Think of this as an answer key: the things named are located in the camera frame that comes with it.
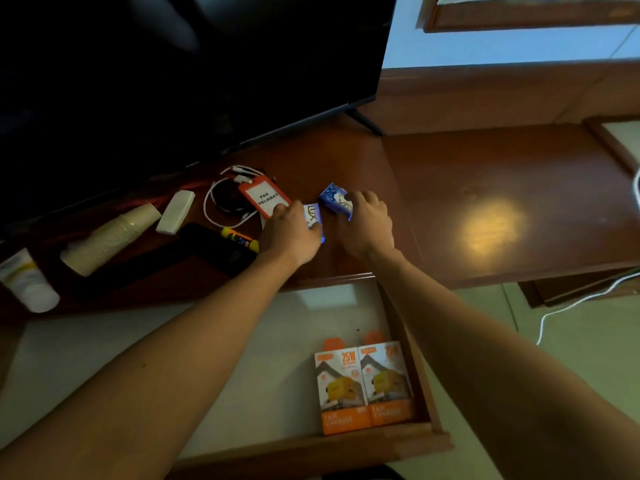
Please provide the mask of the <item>person's right hand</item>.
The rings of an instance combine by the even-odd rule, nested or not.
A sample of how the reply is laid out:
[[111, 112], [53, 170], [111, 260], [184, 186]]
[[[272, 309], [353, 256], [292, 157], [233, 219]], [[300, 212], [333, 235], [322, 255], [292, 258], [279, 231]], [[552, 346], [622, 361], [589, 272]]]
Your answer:
[[374, 210], [359, 212], [348, 221], [346, 215], [338, 215], [337, 238], [351, 256], [370, 263], [396, 251], [392, 231], [393, 223], [388, 215]]

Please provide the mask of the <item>person's left hand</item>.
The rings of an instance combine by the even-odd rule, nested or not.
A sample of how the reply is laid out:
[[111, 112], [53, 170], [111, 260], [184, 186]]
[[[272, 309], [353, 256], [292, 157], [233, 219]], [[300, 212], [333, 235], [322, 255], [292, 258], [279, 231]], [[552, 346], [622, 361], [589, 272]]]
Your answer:
[[270, 230], [268, 219], [259, 238], [258, 261], [275, 264], [292, 274], [316, 256], [321, 234], [319, 223], [310, 230]]

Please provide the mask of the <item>white purple soap box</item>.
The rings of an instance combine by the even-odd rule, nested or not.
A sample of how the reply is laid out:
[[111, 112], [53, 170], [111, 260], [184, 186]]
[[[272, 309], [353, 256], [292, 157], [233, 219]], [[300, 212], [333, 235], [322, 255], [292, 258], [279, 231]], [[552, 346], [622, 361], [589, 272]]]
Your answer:
[[305, 220], [309, 229], [311, 229], [316, 223], [319, 223], [322, 226], [321, 243], [323, 244], [325, 242], [324, 224], [322, 224], [321, 208], [319, 204], [317, 202], [303, 204], [303, 209], [305, 212]]

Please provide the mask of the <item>blue white soap box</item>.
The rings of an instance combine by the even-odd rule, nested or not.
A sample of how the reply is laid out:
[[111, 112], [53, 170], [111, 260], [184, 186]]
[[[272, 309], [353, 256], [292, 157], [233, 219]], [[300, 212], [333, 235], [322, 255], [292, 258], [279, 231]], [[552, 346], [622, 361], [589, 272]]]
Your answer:
[[353, 203], [347, 199], [347, 191], [336, 183], [329, 184], [319, 195], [319, 200], [332, 212], [344, 214], [348, 221], [353, 215]]

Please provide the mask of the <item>person's right forearm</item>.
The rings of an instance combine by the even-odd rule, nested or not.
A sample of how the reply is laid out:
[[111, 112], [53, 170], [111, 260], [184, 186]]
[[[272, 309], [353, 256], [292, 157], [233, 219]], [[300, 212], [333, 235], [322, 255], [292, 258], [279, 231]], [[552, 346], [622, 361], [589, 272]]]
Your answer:
[[631, 418], [398, 250], [365, 256], [505, 480], [640, 480], [640, 426]]

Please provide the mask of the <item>person's left forearm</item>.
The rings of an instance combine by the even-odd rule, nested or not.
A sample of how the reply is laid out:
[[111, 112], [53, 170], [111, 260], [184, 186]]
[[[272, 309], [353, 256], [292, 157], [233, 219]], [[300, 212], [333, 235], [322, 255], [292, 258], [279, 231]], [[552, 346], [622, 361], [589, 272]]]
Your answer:
[[0, 480], [162, 480], [281, 286], [316, 252], [293, 244], [261, 251], [0, 451]]

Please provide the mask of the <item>orange badge card holder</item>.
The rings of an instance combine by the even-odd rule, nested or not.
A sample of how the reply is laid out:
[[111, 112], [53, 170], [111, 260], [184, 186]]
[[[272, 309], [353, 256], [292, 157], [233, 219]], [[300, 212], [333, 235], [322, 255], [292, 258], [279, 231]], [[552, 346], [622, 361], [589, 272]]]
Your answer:
[[278, 205], [286, 207], [291, 205], [291, 200], [264, 175], [254, 177], [250, 182], [239, 184], [238, 190], [265, 219], [270, 219], [273, 216], [274, 209]]

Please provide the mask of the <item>yellow glue stick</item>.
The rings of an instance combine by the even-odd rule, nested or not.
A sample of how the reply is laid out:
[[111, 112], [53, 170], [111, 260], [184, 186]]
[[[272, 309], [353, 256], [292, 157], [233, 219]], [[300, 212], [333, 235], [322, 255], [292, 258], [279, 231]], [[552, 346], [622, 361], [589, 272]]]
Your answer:
[[259, 242], [256, 239], [248, 237], [231, 227], [223, 227], [220, 231], [220, 234], [225, 239], [233, 241], [236, 244], [241, 245], [254, 253], [259, 253]]

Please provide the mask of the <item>black smartphone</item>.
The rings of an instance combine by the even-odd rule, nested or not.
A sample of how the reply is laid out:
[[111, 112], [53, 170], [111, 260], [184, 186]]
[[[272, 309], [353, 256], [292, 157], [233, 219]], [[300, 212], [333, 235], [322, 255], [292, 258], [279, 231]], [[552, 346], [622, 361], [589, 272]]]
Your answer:
[[244, 272], [258, 256], [244, 244], [196, 223], [187, 224], [180, 230], [179, 241], [185, 249], [229, 278]]

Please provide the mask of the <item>white rectangular adapter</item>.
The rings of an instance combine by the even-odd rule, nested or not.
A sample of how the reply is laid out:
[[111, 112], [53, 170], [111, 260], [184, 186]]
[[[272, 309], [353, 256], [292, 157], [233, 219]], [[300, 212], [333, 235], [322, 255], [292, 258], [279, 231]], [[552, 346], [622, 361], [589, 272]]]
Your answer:
[[189, 190], [180, 190], [174, 194], [160, 218], [156, 232], [164, 235], [176, 235], [183, 225], [196, 194]]

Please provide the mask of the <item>open wooden drawer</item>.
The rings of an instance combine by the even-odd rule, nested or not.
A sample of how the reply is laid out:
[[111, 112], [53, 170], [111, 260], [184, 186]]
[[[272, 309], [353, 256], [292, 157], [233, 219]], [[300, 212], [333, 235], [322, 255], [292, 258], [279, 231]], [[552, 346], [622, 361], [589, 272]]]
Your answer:
[[[0, 391], [0, 449], [105, 363], [187, 305], [51, 317], [26, 324]], [[325, 339], [359, 346], [366, 332], [398, 340], [417, 418], [324, 436], [315, 353]], [[283, 292], [260, 319], [220, 397], [167, 480], [297, 480], [448, 451], [425, 368], [377, 285], [365, 281]]]

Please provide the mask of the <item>stack of paper cups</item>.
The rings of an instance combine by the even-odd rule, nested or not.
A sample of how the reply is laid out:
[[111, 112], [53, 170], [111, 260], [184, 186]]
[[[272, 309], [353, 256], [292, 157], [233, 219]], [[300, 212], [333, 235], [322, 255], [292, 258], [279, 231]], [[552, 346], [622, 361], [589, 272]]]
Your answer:
[[60, 254], [61, 261], [73, 272], [88, 277], [137, 240], [161, 218], [151, 203], [146, 203], [110, 220], [87, 239]]

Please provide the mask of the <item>orange white charger box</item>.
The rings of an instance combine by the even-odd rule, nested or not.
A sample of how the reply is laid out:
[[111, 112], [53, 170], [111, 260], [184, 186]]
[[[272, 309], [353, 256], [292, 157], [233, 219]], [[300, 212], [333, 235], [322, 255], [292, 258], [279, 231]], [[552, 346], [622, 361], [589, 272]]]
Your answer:
[[358, 356], [373, 427], [414, 420], [413, 391], [401, 343], [385, 341], [381, 331], [371, 331]]
[[372, 428], [357, 347], [345, 347], [340, 338], [327, 339], [314, 361], [323, 434]]

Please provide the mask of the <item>wooden framed mirror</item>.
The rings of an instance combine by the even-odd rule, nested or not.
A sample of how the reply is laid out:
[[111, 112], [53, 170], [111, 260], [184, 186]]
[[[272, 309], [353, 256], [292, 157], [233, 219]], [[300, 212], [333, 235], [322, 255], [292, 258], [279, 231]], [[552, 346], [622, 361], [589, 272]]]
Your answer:
[[640, 0], [422, 0], [425, 32], [496, 31], [640, 23]]

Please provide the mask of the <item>white lotion tube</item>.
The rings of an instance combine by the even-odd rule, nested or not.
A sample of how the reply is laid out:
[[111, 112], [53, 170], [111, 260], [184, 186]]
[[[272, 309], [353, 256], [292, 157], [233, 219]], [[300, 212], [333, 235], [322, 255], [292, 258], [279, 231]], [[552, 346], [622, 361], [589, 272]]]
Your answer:
[[0, 263], [0, 282], [32, 313], [49, 312], [60, 302], [59, 294], [26, 248]]

